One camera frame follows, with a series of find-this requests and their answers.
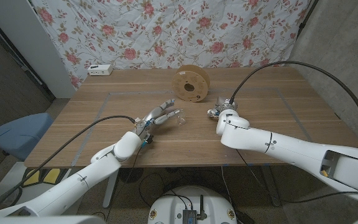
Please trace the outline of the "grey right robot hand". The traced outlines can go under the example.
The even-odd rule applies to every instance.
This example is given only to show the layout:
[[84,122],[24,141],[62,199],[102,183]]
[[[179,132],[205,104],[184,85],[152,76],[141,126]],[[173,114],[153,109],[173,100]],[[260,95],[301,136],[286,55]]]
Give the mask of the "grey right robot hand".
[[214,108],[208,110],[209,118],[222,118],[226,116],[239,116],[237,112],[237,103],[231,102],[229,98],[219,96],[215,102]]

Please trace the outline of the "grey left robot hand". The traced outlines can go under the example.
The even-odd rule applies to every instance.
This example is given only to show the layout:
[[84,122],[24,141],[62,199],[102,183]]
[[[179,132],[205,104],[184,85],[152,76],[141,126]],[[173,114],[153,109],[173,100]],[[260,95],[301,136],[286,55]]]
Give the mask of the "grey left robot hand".
[[169,108],[171,108],[174,104],[175,100],[169,99],[162,103],[160,106],[157,106],[143,119],[136,121],[135,128],[132,131],[140,138],[142,138],[154,125],[161,125],[180,112],[179,109],[169,110]]

